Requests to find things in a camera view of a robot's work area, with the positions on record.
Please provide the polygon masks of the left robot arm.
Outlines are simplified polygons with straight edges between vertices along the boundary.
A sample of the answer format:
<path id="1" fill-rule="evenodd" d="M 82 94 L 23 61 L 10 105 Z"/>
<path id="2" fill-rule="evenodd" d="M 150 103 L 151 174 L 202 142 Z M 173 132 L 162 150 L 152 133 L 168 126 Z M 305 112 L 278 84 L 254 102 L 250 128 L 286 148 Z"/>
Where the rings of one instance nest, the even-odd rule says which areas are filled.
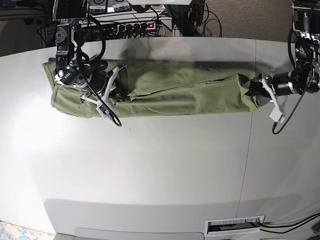
<path id="1" fill-rule="evenodd" d="M 250 83 L 248 96 L 269 98 L 274 108 L 269 117 L 276 123 L 284 121 L 283 105 L 278 97 L 314 94 L 320 91 L 320 2 L 294 0 L 292 27 L 287 41 L 293 70 L 284 73 L 260 73 Z"/>

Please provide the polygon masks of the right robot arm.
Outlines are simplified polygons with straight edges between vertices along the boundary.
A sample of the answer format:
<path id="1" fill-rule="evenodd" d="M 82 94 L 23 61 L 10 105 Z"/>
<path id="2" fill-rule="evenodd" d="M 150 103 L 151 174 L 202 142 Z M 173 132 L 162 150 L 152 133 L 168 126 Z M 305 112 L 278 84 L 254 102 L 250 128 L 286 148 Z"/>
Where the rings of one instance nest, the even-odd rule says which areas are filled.
<path id="1" fill-rule="evenodd" d="M 54 80 L 63 87 L 84 89 L 81 102 L 91 102 L 100 115 L 112 115 L 113 99 L 124 96 L 116 82 L 119 73 L 127 66 L 120 64 L 106 72 L 108 62 L 102 57 L 106 50 L 105 39 L 101 40 L 101 51 L 94 57 L 83 52 L 88 28 L 83 25 L 96 24 L 98 33 L 102 25 L 89 13 L 88 0 L 56 0 L 52 19 L 58 22 L 55 34 L 55 76 Z"/>

